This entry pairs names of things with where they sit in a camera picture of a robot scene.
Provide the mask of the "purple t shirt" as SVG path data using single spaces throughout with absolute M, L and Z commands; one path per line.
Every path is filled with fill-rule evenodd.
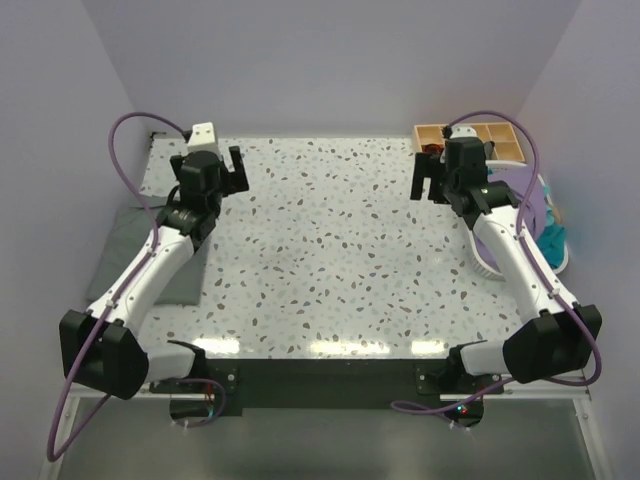
M 524 163 L 511 161 L 489 161 L 489 181 L 504 181 L 508 184 L 516 198 L 521 201 L 532 177 L 533 168 Z M 540 236 L 545 227 L 545 199 L 543 183 L 537 177 L 533 192 L 525 207 L 524 221 L 534 240 Z M 473 255 L 472 265 L 475 271 L 489 280 L 503 280 L 498 265 L 488 248 L 479 240 L 474 232 L 469 233 L 469 245 Z

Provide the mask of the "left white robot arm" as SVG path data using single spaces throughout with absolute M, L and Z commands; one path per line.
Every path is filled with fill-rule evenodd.
M 173 380 L 185 392 L 207 380 L 201 349 L 180 341 L 144 349 L 138 335 L 148 311 L 174 275 L 216 227 L 224 198 L 248 191 L 241 150 L 225 165 L 215 150 L 176 155 L 177 184 L 152 218 L 149 237 L 106 292 L 85 311 L 68 311 L 59 324 L 67 383 L 127 400 L 151 382 Z

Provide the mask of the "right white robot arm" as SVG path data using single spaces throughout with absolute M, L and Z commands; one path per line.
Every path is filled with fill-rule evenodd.
M 450 350 L 442 383 L 469 392 L 482 375 L 508 375 L 526 384 L 546 380 L 563 385 L 563 374 L 592 363 L 584 380 L 602 372 L 596 344 L 602 317 L 581 304 L 544 259 L 524 222 L 525 198 L 489 178 L 483 142 L 477 137 L 446 140 L 442 153 L 415 155 L 411 194 L 448 205 L 488 249 L 510 286 L 522 325 L 508 339 L 475 342 Z

